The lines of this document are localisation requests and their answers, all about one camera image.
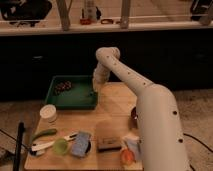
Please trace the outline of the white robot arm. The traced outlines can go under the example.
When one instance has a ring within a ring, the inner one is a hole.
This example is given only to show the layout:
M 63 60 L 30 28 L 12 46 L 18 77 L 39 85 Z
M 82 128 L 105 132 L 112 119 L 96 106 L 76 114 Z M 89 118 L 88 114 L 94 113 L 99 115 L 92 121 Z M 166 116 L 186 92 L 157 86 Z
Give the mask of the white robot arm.
M 99 91 L 113 72 L 137 97 L 136 114 L 144 171 L 189 171 L 179 111 L 173 93 L 119 61 L 117 47 L 96 50 L 93 87 Z

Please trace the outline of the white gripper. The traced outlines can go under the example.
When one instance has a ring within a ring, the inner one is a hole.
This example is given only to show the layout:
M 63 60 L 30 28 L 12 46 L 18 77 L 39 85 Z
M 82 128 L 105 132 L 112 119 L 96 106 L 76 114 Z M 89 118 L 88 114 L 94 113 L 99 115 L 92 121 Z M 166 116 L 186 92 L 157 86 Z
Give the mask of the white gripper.
M 93 89 L 98 92 L 102 86 L 109 80 L 110 70 L 106 68 L 103 64 L 98 63 L 97 67 L 93 72 Z

